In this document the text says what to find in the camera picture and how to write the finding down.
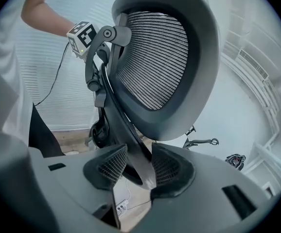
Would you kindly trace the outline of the ceiling air vent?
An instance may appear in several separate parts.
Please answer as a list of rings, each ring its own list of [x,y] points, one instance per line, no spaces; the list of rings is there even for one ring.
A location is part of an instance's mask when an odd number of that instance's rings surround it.
[[[246,64],[250,69],[252,69],[257,76],[259,76],[261,81],[265,81],[268,79],[269,75],[264,70],[264,68],[254,59],[252,58],[246,51],[240,50],[237,55],[237,60],[242,61]]]

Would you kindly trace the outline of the person's left forearm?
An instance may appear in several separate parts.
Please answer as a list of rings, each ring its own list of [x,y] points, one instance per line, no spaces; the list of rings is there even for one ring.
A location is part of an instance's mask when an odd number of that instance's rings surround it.
[[[21,19],[36,30],[63,37],[75,26],[73,22],[54,11],[45,0],[26,0]]]

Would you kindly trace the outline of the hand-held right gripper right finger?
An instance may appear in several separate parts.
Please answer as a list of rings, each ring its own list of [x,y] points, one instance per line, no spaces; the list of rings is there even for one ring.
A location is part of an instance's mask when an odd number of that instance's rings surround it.
[[[131,233],[247,233],[273,205],[252,180],[215,157],[154,143],[152,164],[151,208]]]

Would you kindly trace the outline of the black office chair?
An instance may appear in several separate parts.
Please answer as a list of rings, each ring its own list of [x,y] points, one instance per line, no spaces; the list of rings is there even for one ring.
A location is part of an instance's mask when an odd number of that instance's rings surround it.
[[[190,147],[198,146],[200,144],[211,144],[213,146],[219,145],[219,140],[217,138],[207,140],[189,140],[188,136],[193,132],[196,132],[194,125],[192,125],[192,127],[185,133],[187,139],[183,145],[184,149],[188,150]]]
[[[170,141],[196,122],[219,67],[219,31],[205,0],[115,0],[114,26],[96,35],[86,62],[99,119],[99,148],[127,145],[123,176],[156,185],[153,152],[141,141]]]

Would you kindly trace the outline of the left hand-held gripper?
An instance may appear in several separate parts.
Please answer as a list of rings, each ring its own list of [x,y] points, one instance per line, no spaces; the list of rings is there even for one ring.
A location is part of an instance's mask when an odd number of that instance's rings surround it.
[[[86,62],[88,53],[98,55],[104,64],[109,62],[110,48],[105,41],[111,41],[111,26],[100,29],[89,21],[81,21],[68,33],[67,38],[76,57]]]

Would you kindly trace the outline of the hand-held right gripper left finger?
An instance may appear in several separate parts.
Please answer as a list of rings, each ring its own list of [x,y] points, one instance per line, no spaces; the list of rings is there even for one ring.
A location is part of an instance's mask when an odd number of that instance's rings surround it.
[[[51,158],[34,148],[29,154],[59,233],[121,233],[113,188],[126,166],[125,144]]]

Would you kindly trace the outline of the person's white shirt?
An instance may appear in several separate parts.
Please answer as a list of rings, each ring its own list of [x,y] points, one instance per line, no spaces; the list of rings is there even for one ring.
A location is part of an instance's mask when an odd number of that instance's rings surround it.
[[[28,143],[33,102],[16,54],[16,23],[26,0],[8,0],[0,10],[0,131]]]

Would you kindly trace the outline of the white venetian blinds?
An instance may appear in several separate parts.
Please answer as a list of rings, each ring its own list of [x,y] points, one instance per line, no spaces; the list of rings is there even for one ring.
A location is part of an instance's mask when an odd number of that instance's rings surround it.
[[[101,27],[112,24],[110,4],[97,0],[54,0],[53,10]],[[85,85],[85,64],[67,37],[42,32],[23,20],[17,27],[16,53],[30,97],[53,131],[89,128],[96,118],[93,94]]]

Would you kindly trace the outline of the person's black trousers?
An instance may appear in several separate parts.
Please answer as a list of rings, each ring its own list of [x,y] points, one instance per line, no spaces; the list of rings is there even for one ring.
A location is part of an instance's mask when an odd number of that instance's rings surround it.
[[[35,105],[32,109],[28,146],[40,150],[44,158],[65,156],[57,139],[41,118]]]

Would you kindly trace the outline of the white power strip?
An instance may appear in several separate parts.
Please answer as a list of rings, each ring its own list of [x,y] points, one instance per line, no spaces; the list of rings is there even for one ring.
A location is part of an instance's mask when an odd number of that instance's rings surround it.
[[[128,200],[123,200],[123,201],[121,201],[119,204],[116,205],[117,211],[118,211],[118,212],[126,211],[126,210],[127,210],[128,204],[129,204],[129,201],[128,201]]]

